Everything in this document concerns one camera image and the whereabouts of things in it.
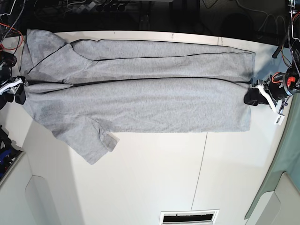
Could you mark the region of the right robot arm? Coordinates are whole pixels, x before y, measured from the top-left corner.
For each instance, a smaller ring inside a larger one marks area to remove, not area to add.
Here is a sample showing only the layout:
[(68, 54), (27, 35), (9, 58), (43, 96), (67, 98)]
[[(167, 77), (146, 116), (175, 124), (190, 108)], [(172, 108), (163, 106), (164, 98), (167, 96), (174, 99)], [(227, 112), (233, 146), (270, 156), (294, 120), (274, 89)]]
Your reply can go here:
[[(19, 14), (12, 24), (0, 21), (0, 107), (7, 103), (16, 102), (23, 105), (26, 101), (24, 87), (28, 85), (23, 76), (13, 76), (13, 67), (17, 65), (16, 52), (25, 43), (24, 35), (15, 28), (25, 9), (26, 1), (23, 0)], [(18, 37), (15, 47), (5, 47), (3, 42), (9, 34), (16, 34)]]

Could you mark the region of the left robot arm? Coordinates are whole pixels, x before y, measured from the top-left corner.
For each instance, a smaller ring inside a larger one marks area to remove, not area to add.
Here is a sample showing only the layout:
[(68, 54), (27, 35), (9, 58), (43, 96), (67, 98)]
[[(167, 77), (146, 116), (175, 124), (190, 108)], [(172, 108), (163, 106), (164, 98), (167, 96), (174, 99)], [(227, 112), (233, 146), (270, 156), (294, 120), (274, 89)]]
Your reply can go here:
[(283, 111), (288, 100), (300, 92), (300, 2), (287, 0), (287, 15), (282, 18), (284, 36), (272, 54), (281, 56), (287, 66), (285, 72), (276, 72), (266, 80), (256, 80), (244, 96), (244, 103), (251, 106), (268, 105), (276, 113)]

